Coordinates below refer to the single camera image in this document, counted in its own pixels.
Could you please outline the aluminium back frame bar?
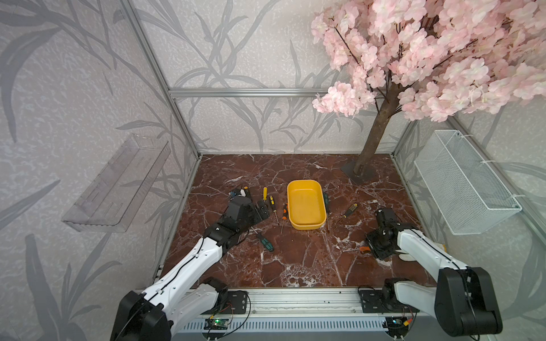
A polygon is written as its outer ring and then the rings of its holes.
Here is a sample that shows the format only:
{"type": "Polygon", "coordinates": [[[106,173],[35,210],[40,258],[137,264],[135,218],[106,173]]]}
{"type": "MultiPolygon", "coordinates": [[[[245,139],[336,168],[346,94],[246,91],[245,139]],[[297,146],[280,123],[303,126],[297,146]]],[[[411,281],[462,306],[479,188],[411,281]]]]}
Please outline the aluminium back frame bar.
{"type": "Polygon", "coordinates": [[[323,96],[327,88],[173,88],[169,90],[172,98],[190,97],[304,97],[323,96]]]}

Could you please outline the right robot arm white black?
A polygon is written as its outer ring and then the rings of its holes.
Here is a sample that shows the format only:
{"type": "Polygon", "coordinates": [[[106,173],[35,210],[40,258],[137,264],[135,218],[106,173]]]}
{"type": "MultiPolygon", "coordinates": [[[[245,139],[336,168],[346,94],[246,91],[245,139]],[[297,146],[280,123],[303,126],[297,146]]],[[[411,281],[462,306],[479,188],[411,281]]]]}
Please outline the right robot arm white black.
{"type": "Polygon", "coordinates": [[[376,211],[376,230],[366,235],[367,247],[377,260],[400,253],[412,257],[435,280],[426,287],[404,278],[388,278],[380,302],[396,308],[424,312],[436,318],[452,337],[497,335],[503,321],[489,273],[470,267],[449,255],[410,223],[401,223],[391,208],[376,211]]]}

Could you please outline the aluminium front rail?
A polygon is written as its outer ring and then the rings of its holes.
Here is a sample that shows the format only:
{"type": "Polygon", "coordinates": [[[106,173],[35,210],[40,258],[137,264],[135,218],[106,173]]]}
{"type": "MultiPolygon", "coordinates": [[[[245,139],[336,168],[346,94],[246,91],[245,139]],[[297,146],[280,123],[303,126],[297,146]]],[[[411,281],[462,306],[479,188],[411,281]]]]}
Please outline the aluminium front rail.
{"type": "MultiPolygon", "coordinates": [[[[247,291],[248,306],[244,314],[218,314],[244,318],[340,318],[340,317],[410,317],[416,313],[364,313],[356,287],[343,288],[233,288],[226,291],[247,291]]],[[[206,318],[219,293],[209,285],[200,286],[182,295],[174,303],[165,304],[166,316],[177,323],[206,318]]]]}

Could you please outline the black yellow small screwdriver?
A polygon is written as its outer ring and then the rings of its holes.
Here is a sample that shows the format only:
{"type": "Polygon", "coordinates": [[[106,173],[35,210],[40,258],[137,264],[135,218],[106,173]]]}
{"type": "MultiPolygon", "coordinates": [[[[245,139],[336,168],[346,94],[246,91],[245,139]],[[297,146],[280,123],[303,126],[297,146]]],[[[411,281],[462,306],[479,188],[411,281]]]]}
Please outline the black yellow small screwdriver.
{"type": "Polygon", "coordinates": [[[276,202],[275,202],[275,199],[274,199],[273,195],[269,195],[269,204],[270,204],[273,216],[274,216],[277,224],[280,224],[280,220],[279,220],[278,215],[277,215],[277,206],[276,206],[276,202]]]}

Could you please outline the clear acrylic wall shelf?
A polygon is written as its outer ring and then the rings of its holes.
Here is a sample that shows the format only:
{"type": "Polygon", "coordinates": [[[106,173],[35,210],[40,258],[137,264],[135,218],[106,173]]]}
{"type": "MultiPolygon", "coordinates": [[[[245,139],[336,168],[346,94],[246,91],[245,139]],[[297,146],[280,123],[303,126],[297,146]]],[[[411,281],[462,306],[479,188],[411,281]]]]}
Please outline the clear acrylic wall shelf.
{"type": "Polygon", "coordinates": [[[126,232],[170,154],[166,138],[129,135],[62,222],[78,232],[126,232]]]}

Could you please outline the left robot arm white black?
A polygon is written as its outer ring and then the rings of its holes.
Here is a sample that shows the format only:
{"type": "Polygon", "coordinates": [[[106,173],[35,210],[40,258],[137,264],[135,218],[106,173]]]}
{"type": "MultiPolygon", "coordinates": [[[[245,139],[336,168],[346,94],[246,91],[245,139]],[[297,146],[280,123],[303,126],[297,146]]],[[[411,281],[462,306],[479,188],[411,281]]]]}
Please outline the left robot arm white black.
{"type": "Polygon", "coordinates": [[[269,217],[267,201],[233,197],[175,267],[142,293],[130,291],[120,301],[111,340],[170,340],[198,315],[221,310],[228,294],[224,283],[212,278],[197,289],[193,284],[269,217]]]}

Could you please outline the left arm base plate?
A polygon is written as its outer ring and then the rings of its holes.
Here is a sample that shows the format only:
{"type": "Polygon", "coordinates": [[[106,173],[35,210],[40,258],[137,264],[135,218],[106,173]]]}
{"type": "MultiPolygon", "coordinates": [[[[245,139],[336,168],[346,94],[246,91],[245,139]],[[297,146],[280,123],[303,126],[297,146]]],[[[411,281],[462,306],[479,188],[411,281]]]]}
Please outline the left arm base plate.
{"type": "Polygon", "coordinates": [[[220,293],[218,299],[206,314],[244,314],[247,312],[248,292],[247,291],[226,291],[220,293]]]}

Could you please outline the pink artificial blossom tree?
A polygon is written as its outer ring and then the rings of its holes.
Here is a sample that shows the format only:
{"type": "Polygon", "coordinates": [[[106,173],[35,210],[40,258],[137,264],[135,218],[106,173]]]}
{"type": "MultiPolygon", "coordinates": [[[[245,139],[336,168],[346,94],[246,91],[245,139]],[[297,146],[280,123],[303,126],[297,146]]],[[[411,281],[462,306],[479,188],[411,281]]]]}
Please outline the pink artificial blossom tree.
{"type": "Polygon", "coordinates": [[[317,112],[377,116],[358,158],[344,167],[357,183],[390,119],[444,122],[457,113],[495,115],[510,102],[545,95],[544,1],[346,1],[311,23],[335,82],[317,112]]]}

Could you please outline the yellow plastic storage box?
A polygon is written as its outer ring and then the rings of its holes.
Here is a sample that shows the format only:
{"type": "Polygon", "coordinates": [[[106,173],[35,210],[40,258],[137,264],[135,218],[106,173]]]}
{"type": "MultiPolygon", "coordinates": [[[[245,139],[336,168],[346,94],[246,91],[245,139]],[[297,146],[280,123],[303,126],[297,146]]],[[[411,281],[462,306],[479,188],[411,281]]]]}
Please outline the yellow plastic storage box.
{"type": "Polygon", "coordinates": [[[287,186],[289,221],[296,230],[318,230],[326,224],[324,194],[315,180],[293,180],[287,186]]]}

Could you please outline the green black screwdriver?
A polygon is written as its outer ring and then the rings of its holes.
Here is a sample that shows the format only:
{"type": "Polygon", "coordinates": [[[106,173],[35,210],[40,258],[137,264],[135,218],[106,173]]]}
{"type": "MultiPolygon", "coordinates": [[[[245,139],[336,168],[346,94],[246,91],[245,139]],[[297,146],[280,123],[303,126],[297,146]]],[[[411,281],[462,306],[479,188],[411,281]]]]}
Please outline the green black screwdriver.
{"type": "Polygon", "coordinates": [[[323,192],[323,198],[324,198],[324,205],[325,205],[325,211],[326,211],[326,232],[329,234],[330,233],[329,218],[330,218],[331,210],[330,210],[330,199],[327,192],[323,192]]]}
{"type": "Polygon", "coordinates": [[[257,231],[254,228],[252,228],[252,231],[257,235],[258,240],[260,240],[260,243],[268,252],[274,251],[272,243],[265,236],[263,236],[261,232],[257,231]]]}

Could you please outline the white work glove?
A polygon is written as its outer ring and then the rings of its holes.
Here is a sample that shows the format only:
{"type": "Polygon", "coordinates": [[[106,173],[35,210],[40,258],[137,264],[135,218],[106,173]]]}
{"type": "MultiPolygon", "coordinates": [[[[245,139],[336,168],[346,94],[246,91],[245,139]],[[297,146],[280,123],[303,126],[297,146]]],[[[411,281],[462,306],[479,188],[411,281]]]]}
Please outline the white work glove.
{"type": "Polygon", "coordinates": [[[398,257],[400,258],[400,260],[406,261],[406,262],[416,261],[416,258],[413,257],[413,256],[410,255],[410,254],[399,253],[399,254],[398,254],[398,257]]]}

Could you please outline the black yellow dotted screwdriver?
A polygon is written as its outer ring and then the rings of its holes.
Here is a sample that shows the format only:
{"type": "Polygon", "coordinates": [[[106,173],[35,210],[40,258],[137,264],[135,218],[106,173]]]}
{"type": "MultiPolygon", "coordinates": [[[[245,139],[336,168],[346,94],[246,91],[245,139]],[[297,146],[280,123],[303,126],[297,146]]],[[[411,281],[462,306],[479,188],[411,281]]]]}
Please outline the black yellow dotted screwdriver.
{"type": "Polygon", "coordinates": [[[355,213],[355,211],[358,209],[358,203],[354,203],[352,204],[346,211],[344,214],[341,215],[341,217],[339,217],[338,219],[338,222],[340,223],[341,221],[345,220],[346,218],[350,217],[352,214],[355,213]]]}

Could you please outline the left green circuit board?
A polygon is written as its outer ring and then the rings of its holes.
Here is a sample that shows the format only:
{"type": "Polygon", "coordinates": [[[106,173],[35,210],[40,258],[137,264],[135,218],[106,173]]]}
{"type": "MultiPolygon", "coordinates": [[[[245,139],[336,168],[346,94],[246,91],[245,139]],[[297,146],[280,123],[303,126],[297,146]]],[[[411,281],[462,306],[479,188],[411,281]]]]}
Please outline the left green circuit board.
{"type": "Polygon", "coordinates": [[[230,327],[230,319],[208,318],[205,319],[204,330],[227,330],[230,327]]]}

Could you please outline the small orange black screwdriver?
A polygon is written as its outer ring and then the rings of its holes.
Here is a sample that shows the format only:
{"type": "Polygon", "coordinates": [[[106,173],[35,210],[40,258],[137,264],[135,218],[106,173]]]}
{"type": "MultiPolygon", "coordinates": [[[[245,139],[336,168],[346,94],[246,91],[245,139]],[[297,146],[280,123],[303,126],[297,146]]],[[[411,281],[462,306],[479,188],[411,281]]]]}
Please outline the small orange black screwdriver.
{"type": "Polygon", "coordinates": [[[281,232],[284,231],[284,226],[286,225],[288,219],[289,219],[288,204],[285,203],[285,204],[283,204],[283,209],[282,209],[281,232]]]}

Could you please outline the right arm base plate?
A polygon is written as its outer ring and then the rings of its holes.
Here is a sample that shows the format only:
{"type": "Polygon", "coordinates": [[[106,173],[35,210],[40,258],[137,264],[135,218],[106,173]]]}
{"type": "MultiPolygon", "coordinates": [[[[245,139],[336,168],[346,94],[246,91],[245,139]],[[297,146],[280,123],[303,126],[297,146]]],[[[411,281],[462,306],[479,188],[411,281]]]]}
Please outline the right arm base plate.
{"type": "Polygon", "coordinates": [[[364,313],[409,313],[410,308],[382,297],[382,291],[371,287],[358,287],[362,312],[364,313]]]}

